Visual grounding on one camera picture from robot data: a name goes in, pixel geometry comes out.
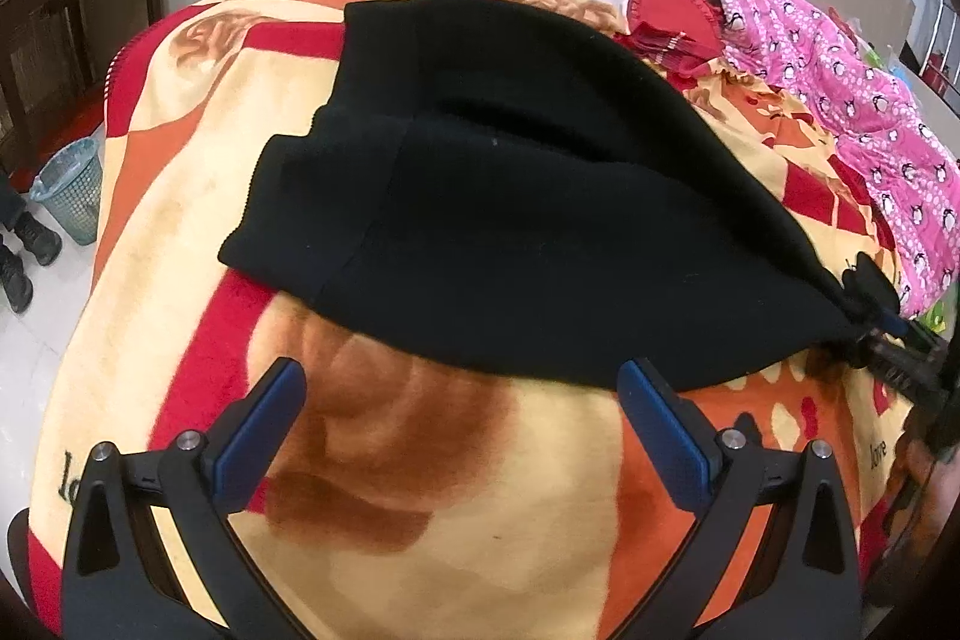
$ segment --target black shoe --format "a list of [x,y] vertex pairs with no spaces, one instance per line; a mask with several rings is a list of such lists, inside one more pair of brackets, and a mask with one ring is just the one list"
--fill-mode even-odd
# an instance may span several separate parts
[[56,231],[47,228],[40,220],[28,212],[20,216],[13,227],[13,233],[20,237],[25,250],[37,256],[40,266],[50,266],[64,247],[64,241]]
[[0,244],[0,282],[10,300],[10,309],[21,314],[34,300],[34,284],[23,273],[23,262],[11,249]]

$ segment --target green object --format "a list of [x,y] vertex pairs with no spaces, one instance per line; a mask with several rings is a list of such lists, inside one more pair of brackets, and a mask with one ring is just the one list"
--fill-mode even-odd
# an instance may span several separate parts
[[872,66],[874,68],[886,68],[883,65],[883,60],[877,54],[875,49],[868,49],[867,52],[863,53],[863,60],[867,66]]
[[944,300],[939,299],[934,303],[933,307],[925,311],[917,320],[933,332],[944,332],[944,330],[947,330],[947,319],[944,317],[944,309],[946,309],[944,307]]
[[30,199],[42,204],[77,244],[97,239],[103,171],[97,143],[76,140],[47,161],[30,186]]

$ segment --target blue trash can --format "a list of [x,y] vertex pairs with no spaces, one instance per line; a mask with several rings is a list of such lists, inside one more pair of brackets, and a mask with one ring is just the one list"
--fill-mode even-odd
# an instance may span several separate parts
[[77,244],[91,244],[97,239],[103,176],[96,140],[78,139],[40,170],[30,199],[42,204]]

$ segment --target pink cloth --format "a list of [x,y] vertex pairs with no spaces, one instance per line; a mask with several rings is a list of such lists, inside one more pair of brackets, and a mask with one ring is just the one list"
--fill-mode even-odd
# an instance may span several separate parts
[[827,13],[805,0],[720,1],[728,60],[792,92],[832,132],[840,160],[867,181],[893,231],[904,267],[901,312],[928,309],[956,274],[960,170],[923,124],[909,87],[864,64]]

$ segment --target red pillow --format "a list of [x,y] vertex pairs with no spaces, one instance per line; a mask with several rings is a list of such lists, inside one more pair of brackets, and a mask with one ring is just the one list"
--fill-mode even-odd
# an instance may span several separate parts
[[692,73],[723,54],[720,20],[720,10],[707,0],[630,0],[631,33],[617,39],[670,71]]

